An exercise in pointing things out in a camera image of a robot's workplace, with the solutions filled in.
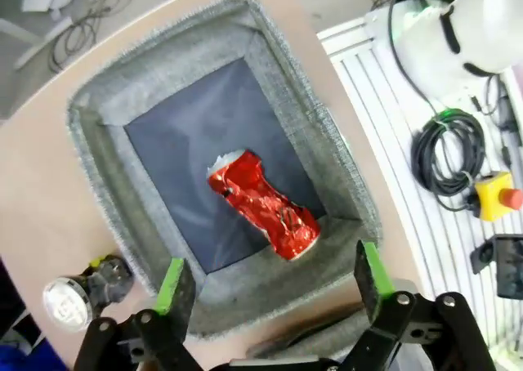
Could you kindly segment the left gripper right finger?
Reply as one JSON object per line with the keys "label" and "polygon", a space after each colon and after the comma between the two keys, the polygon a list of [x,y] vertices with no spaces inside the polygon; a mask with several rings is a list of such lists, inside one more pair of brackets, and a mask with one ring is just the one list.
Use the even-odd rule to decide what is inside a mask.
{"label": "left gripper right finger", "polygon": [[356,245],[354,276],[370,326],[342,362],[344,370],[387,370],[401,346],[421,346],[434,370],[494,370],[476,319],[461,293],[434,301],[395,288],[374,243]]}

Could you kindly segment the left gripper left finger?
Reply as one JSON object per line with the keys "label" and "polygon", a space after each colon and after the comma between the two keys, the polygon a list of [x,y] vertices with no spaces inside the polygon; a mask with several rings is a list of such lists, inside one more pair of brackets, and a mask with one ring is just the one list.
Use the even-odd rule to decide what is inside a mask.
{"label": "left gripper left finger", "polygon": [[99,317],[89,324],[74,369],[137,370],[154,364],[157,370],[200,370],[184,346],[195,294],[188,262],[172,259],[151,308],[122,323]]}

